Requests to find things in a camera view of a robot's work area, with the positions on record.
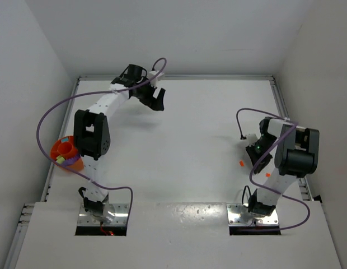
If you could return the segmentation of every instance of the cable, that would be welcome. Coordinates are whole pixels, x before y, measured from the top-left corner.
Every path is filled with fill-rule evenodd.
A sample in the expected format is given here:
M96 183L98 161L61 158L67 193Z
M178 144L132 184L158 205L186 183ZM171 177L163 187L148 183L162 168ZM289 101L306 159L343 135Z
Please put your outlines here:
M245 185L245 188L243 189L243 194L242 194L242 206L244 206L244 199L245 199L246 189L248 189L248 193L250 194L249 197L252 196L250 186Z
M100 231L105 235L108 235L107 232L102 228L102 222L100 223Z
M162 68L159 70L159 72L154 75L152 78L148 79L148 80L145 80L143 81L142 83L140 84L137 84L133 87L130 87L130 88L127 88L127 89L122 89L122 90L117 90L116 92L122 92L122 91L129 91L129 90L134 90L134 89L137 89L137 88L140 88L142 87L143 85L145 84L148 84L150 83L150 81L154 80L160 73L162 73L162 71L165 69L166 67L166 63L167 63L167 59L166 58L160 58L158 60L156 60L155 64L158 63L159 61L163 60L164 63L163 63L163 66ZM69 167L66 167L66 166L63 166L62 164L56 162L55 160L53 160L44 150L41 142L40 142L40 138L39 138L39 134L40 134L40 127L44 121L44 119L46 118L46 116L48 116L48 114L54 110L55 108L57 108L58 106L60 106L61 104L64 104L66 103L67 101L69 100L72 100L72 99L75 99L75 98L78 98L78 97L81 97L81 96L87 96L87 95L94 95L94 94L111 94L113 93L114 91L92 91L92 92L86 92L84 94L77 94L77 95L73 95L73 96L70 96L68 98L65 98L64 100L56 103L55 105L53 105L50 109L48 109L47 112L44 113L44 115L41 117L41 119L39 120L39 123L38 123L38 126L37 126L37 130L36 130L36 138L37 138L37 144L39 146L39 149L41 151L41 153L43 153L43 155L48 159L50 160L51 162L53 162L54 164L56 164L57 166L60 166L70 172L73 172L77 175L79 175L80 177L83 177L85 178L86 180L90 181L91 183L93 183L95 186L99 187L99 188L102 188L102 189L106 189L108 191L116 191L116 190L119 190L119 189L128 189L130 191L130 194L131 194L131 197L130 197L130 206L129 206L129 211L128 211L128 218L126 220L126 227L128 227L128 224L129 224L129 217L130 217L130 213L131 213L131 209L132 209L132 205L133 205L133 198L134 198L134 192L133 192L133 189L131 189L130 187L128 186L124 186L124 187L116 187L116 188L109 188L109 187L105 187L105 186L102 186L94 181L92 181L89 177L87 177L86 175L83 175Z
M123 75L125 74L125 72L127 71L127 69L129 69L129 66L127 66L127 68L125 68L125 70L123 70L123 72L120 74L119 77L123 77Z
M145 71L145 76L144 77L147 77L147 70L145 68L143 68L143 70Z
M280 116L277 116L277 115L274 115L274 114L271 114L271 113L269 113L269 112L265 112L265 111L262 111L262 110L253 109L253 108L241 108L240 110L237 111L237 114L236 114L236 119L237 119L238 126L239 126L239 128L240 128L240 131L241 131L241 135L242 135L242 129L241 129L241 126L240 126L240 121L238 120L238 114L239 114L239 112L242 111L242 110L256 111L256 112L264 113L264 114L267 114L267 115L271 115L271 116L276 117L276 118L279 118L279 119L283 119L283 118L280 117ZM252 168L252 170L250 171L250 176L249 176L250 182L251 182L253 185L255 185L255 186L257 186L257 187L260 187L260 188L263 188L263 189L267 189L267 190L269 190L269 191L271 191L271 192L274 192L274 193L276 193L276 194L281 194L280 192L278 192L278 191L276 191L276 190L274 190L274 189L272 189L272 188L269 188L269 187L266 187L266 186L261 185L261 184L259 184L259 183L256 183L256 182L253 180L253 173L254 173L254 171L256 170L256 168L258 167L259 163L260 163L261 161L263 161L264 158L265 158L265 157L266 157L266 156L267 156L278 144L280 144L281 142L283 142L284 139L285 139L287 136L289 136L289 135L296 129L297 125L298 125L297 123L293 123L293 126L290 127L290 129L288 129L284 134L282 134L282 135L278 138L278 140L277 140L273 145L271 145L271 147L270 147L270 148L261 156L261 158L259 158L258 161L253 165L253 168ZM308 221L308 219L310 218L310 214L311 214L310 208L308 207L308 205L307 205L306 203L304 203L303 201L300 201L300 200L298 200L298 199L295 199L295 198L293 198L293 197L286 196L286 195L284 195L284 194L281 194L281 195L282 195L282 197L284 197L284 198L286 198L286 199L289 199L289 200L292 200L292 201L301 203L303 206L305 206L306 209L307 209L307 211L308 211L308 212L307 212L306 218L305 218L303 221L301 221L300 223L295 224L295 225L292 225L292 226L287 226L287 227L283 227L283 228L276 228L276 229L262 229L262 230L260 230L260 231L271 232L271 231L282 231L282 230L293 229L293 228L296 228L296 227L299 227L299 226L303 225L303 224L306 223L306 222ZM242 230L242 231L255 231L255 230L256 230L256 229L252 229L252 230Z
M155 71L155 66L156 66L156 64L157 64L159 61L161 61L161 60L165 60L165 63L163 64L163 67L162 67L161 69L163 69L163 68L166 66L166 59L165 59L165 58L159 58L159 59L156 60L156 62L153 63L152 68L151 68L151 71Z
M278 115L275 115L273 113L269 113L269 112L266 112L266 111L263 111L263 110L259 110L259 109L254 109L254 108L241 108L237 111L236 113L236 121L237 121L237 124L238 124L238 128L240 129L240 134L241 134L241 140L243 139L246 139L246 137L243 135L242 133L242 128L241 128L241 124L240 124L240 120L238 119L238 114L243 111L243 110L250 110L250 111L254 111L254 112L259 112L259 113L263 113L263 114L266 114L266 115L270 115L274 118L277 118L277 119L284 119Z

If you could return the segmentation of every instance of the orange cup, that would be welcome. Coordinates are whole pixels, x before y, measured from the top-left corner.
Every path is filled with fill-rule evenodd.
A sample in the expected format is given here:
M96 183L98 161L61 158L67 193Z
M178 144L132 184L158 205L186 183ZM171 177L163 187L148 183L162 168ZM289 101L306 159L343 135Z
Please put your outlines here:
M77 148L74 147L74 137L73 136L65 136L59 139L56 143L54 143L53 147L50 150L50 157L53 160L57 160L57 157L61 156L64 159L68 160L79 154ZM81 158L77 160L74 164L69 165L69 168L75 171L81 171L84 169L84 164Z

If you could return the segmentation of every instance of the orange stacking cup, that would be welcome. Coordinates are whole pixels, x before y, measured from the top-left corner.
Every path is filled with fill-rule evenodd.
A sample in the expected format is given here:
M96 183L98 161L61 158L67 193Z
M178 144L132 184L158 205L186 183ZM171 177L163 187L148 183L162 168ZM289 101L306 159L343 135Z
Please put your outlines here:
M80 158L79 152L74 147L73 136L65 136L59 139L51 148L50 157L58 163L75 171L81 171L84 168L84 164Z

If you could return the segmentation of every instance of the metal frame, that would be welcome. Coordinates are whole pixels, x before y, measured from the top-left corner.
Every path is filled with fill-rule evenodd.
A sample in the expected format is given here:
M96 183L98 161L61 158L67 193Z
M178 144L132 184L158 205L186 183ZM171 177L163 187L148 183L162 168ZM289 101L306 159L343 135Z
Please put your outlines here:
M283 99L282 91L278 87L278 84L277 84L277 82L273 76L272 76L272 80L270 80L270 86L272 88L273 96L274 96L275 103L276 103L277 108L278 108L279 115L281 117L287 117L288 118L289 114L288 114L287 107L286 107L284 99ZM299 180L299 186L301 188L303 188L303 189L301 189L302 199L305 201L314 201L307 177L301 178Z
M21 248L24 242L24 237L27 233L30 217L34 209L33 203L26 203L22 209L21 217L18 221L18 227L13 238L10 251L8 252L6 263L3 269L15 269Z
M84 205L81 205L77 227L100 227L100 222L104 223L104 227L126 227L129 215L129 204L111 203L108 208L107 214L103 219L102 216L94 217L92 213L85 210Z
M112 76L80 76L73 87L71 96L75 95L78 86L81 81L99 81L99 80L112 80L113 77L116 77L116 75ZM284 103L284 99L282 96L282 92L279 89L276 80L273 76L269 75L262 75L262 76L250 76L250 75L167 75L164 80L268 80L271 85L271 89L273 92L273 97L275 99L275 103L278 108L279 115L282 117L288 117L288 111ZM60 129L60 133L58 136L58 139L63 137L63 134L65 133L68 125L68 118L71 113L73 107L73 99L69 101L69 104L67 106L67 111L65 113L64 119L63 119L63 125ZM50 184L51 184L51 178L53 175L53 169L54 164L52 163L50 165L48 176L45 181L43 193L40 199L40 202L46 202L49 191L50 191ZM306 178L300 179L299 186L301 188L302 197L304 200L313 201L313 197L311 194L311 189L309 187L308 181ZM11 244L10 251L8 253L6 263L4 266L4 269L14 269L20 254L21 247L24 242L24 237L27 232L27 227L29 225L31 211L34 208L34 204L25 204L24 209L21 214L20 221L18 223L18 227L14 236L14 239Z

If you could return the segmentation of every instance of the metal mounting plate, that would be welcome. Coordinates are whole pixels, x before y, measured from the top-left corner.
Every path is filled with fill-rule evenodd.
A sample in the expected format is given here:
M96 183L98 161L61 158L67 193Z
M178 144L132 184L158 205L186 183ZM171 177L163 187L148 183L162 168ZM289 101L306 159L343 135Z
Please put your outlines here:
M245 203L244 206L241 203L227 204L229 227L277 228L277 226L279 226L276 210L268 217L254 216L248 213L246 206L248 206L247 203Z
M125 227L128 219L129 204L112 203L109 204L109 208L103 227ZM101 219L99 217L95 217L89 211L85 211L84 205L81 205L77 223L78 227L99 227L100 221Z

